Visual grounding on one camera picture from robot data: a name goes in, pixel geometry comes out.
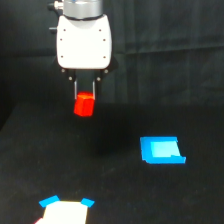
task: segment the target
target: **black background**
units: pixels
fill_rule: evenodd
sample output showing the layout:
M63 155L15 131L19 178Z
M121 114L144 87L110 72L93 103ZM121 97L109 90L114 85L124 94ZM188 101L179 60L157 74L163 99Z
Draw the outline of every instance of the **black background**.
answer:
M2 1L0 223L35 222L55 194L95 200L87 224L223 223L223 11L221 0L104 0L119 67L83 119L47 1ZM187 163L146 164L143 136L177 136Z

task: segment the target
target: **blue tape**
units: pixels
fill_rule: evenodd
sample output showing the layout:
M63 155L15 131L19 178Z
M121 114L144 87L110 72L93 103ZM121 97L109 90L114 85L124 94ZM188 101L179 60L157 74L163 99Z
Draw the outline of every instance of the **blue tape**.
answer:
M184 164L177 137L143 137L140 139L142 160L151 164Z
M50 197L50 198L47 198L47 199L45 199L45 200L43 200L43 201L40 201L39 204L40 204L43 208L45 208L45 207L47 207L48 205L50 205L50 204L52 204L52 203L54 203L54 202L56 202L56 201L60 201L60 199L58 198L57 195L55 195L55 196L53 196L53 197Z
M87 198L83 198L81 204L86 205L87 207L91 208L95 201L89 200Z

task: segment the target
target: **red cube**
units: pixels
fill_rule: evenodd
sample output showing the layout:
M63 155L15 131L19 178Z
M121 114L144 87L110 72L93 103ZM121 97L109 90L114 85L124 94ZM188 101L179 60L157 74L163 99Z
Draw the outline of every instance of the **red cube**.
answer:
M77 95L74 113L81 117L90 117L93 115L94 95L89 92L81 92Z

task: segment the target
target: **robotic arm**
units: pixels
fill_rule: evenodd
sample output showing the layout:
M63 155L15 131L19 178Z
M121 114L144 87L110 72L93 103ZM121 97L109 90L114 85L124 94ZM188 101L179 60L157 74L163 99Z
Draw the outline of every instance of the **robotic arm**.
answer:
M108 17L103 14L103 0L56 1L48 7L63 12L55 29L57 60L62 69L96 69L108 73L107 68L112 56L112 37ZM92 115L96 99L96 81L100 81L99 77L93 80L93 93L77 93L78 80L75 78L74 112L77 115ZM84 113L86 108L90 109L89 113Z

